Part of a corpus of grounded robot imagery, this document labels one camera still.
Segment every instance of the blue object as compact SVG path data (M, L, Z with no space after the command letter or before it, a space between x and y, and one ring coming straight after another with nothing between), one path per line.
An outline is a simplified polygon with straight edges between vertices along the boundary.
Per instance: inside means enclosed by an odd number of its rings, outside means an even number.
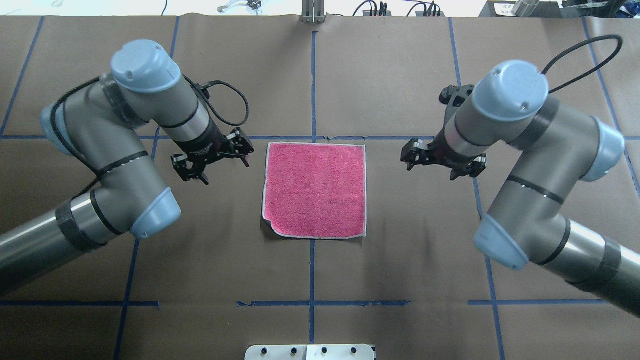
M474 236L474 244L489 258L514 270L522 270L529 262L527 254L518 243L489 214L484 214Z
M180 67L151 40L125 44L111 59L111 73L118 85L144 94L170 89L182 77Z
M625 152L625 138L620 132L604 124L600 119L593 117L598 123L600 132L600 145L598 154L593 161L589 172L582 177L582 181L596 181L609 173L609 170L616 166L622 154Z
M499 121L518 121L537 113L549 94L547 78L523 60L501 63L476 85L476 109Z
M140 215L129 230L136 239L146 239L159 233L180 218L182 211L171 188L166 188Z
M58 150L60 150L64 155L71 156L71 153L67 148L62 145L60 139L56 136L56 133L53 132L53 127L51 126L51 110L53 110L54 104L47 106L46 109L42 110L40 113L40 127L42 127L42 131L44 135L51 141ZM74 147L74 144L71 143L71 139L69 138L69 134L67 133L67 125L65 124L65 110L64 104L60 105L56 110L56 125L58 126L58 130L64 139L67 141L71 148L77 151Z

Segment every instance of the red cloth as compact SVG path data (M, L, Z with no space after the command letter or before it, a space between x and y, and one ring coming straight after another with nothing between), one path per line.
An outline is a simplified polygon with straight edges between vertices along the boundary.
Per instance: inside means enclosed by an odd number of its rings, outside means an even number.
M262 217L290 238L366 236L364 145L270 143Z

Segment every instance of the white mechanical part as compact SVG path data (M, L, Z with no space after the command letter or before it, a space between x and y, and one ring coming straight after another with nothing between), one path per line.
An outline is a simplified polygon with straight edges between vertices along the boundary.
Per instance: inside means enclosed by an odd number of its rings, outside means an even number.
M374 349L366 344L254 345L244 360L375 360Z

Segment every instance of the white label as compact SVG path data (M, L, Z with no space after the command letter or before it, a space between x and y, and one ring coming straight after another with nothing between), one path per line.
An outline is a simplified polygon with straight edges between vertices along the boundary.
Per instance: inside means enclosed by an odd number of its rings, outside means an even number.
M495 7L495 13L497 15L514 17L513 5L514 4L493 4L493 7Z

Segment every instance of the blue cap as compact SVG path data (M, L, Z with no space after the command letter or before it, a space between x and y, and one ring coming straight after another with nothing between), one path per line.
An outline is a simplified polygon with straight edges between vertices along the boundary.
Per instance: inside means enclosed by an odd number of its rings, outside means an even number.
M136 239L146 239L180 218L182 210L171 188L166 188L133 223L129 231Z
M53 110L53 105L51 104L47 106L46 109L42 110L40 113L40 126L42 127L42 131L44 135L52 142L58 150L60 150L64 155L71 156L71 153L67 148L62 145L60 139L56 136L56 133L53 132L53 126L51 126L51 110ZM67 133L67 125L65 124L65 112L64 112L64 104L58 106L56 110L56 125L58 127L58 131L64 139L67 141L71 148L77 150L74 147L74 144L71 143L71 139L69 138L69 134Z
M598 123L600 145L591 169L580 179L587 182L596 181L607 175L625 152L625 138L622 134L611 126L604 124L600 119L593 118Z
M522 270L529 262L524 250L489 214L483 216L474 236L474 245L489 258L514 270Z
M165 91L180 81L180 67L158 43L134 40L111 59L111 73L118 85L144 94Z
M501 63L476 85L476 109L499 121L518 121L537 113L549 94L547 78L523 60Z

